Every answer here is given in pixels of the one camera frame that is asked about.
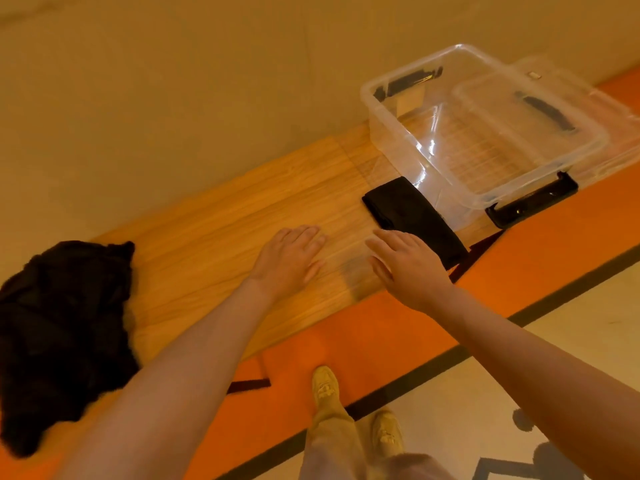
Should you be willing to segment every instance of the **black fabric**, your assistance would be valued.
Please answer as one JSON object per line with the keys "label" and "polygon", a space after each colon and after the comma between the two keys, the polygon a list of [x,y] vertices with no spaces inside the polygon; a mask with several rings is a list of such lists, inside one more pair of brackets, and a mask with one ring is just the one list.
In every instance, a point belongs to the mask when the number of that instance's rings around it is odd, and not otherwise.
{"label": "black fabric", "polygon": [[139,370],[122,320],[134,250],[60,242],[0,289],[0,437],[13,455]]}
{"label": "black fabric", "polygon": [[405,177],[396,178],[367,192],[362,201],[382,229],[418,236],[450,269],[468,251],[429,201]]}

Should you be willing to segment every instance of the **beige pants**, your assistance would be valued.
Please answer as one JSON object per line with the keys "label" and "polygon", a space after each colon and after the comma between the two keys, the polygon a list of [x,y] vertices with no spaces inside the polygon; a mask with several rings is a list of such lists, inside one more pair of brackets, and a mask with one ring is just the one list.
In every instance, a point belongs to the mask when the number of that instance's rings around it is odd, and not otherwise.
{"label": "beige pants", "polygon": [[402,454],[367,464],[353,419],[336,396],[326,398],[307,432],[300,480],[455,480],[425,454]]}

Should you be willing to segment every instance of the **wall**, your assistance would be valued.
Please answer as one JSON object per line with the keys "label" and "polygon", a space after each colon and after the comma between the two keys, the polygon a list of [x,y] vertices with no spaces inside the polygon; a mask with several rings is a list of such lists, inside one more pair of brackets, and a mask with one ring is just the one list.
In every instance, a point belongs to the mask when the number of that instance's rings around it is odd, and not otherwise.
{"label": "wall", "polygon": [[458,42],[598,82],[640,0],[0,0],[0,280],[366,115],[358,88]]}

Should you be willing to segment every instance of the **foot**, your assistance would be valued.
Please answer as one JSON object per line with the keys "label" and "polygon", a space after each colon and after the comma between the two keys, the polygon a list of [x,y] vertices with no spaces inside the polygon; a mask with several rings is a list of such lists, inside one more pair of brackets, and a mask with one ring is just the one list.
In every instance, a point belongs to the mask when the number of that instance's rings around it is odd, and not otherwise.
{"label": "foot", "polygon": [[316,406],[325,397],[335,396],[338,398],[340,396],[338,379],[326,365],[321,365],[314,371],[313,379],[311,379],[311,392],[314,395]]}
{"label": "foot", "polygon": [[400,424],[391,411],[380,411],[371,428],[373,450],[383,458],[404,453]]}

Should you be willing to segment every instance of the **leg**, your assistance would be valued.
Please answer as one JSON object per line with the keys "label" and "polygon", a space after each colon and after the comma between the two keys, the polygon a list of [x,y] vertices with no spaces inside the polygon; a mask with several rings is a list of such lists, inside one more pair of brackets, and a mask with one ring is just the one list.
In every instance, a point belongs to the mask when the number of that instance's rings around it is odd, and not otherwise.
{"label": "leg", "polygon": [[317,413],[307,432],[300,480],[365,480],[367,466],[355,423],[340,404],[331,369],[314,372]]}
{"label": "leg", "polygon": [[373,451],[380,470],[389,480],[455,480],[429,455],[404,452],[400,425],[390,411],[380,412],[371,429]]}

